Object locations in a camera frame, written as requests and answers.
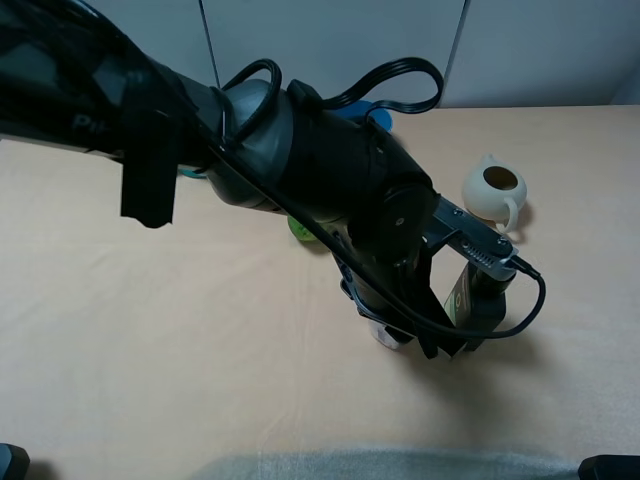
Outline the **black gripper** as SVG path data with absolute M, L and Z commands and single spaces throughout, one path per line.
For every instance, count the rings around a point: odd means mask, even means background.
M 407 317 L 387 301 L 394 296 L 408 309 L 444 328 L 450 320 L 431 289 L 432 254 L 423 233 L 429 219 L 418 223 L 395 219 L 383 225 L 368 224 L 352 229 L 347 224 L 331 227 L 331 235 L 364 272 L 360 276 L 338 257 L 343 291 L 354 301 L 358 313 L 369 321 L 387 326 L 398 340 L 417 340 L 427 359 L 440 352 L 455 356 L 467 339 L 437 333 Z

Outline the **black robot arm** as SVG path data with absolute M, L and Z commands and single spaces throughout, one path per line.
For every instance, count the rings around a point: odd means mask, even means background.
M 424 235 L 441 197 L 370 114 L 339 115 L 411 72 L 443 81 L 406 57 L 324 99 L 260 59 L 215 88 L 153 60 L 82 1 L 1 5 L 3 137 L 118 162 L 121 213 L 149 228 L 172 222 L 182 167 L 228 204 L 296 219 L 333 253 L 360 313 L 434 357 L 465 344 L 430 287 Z

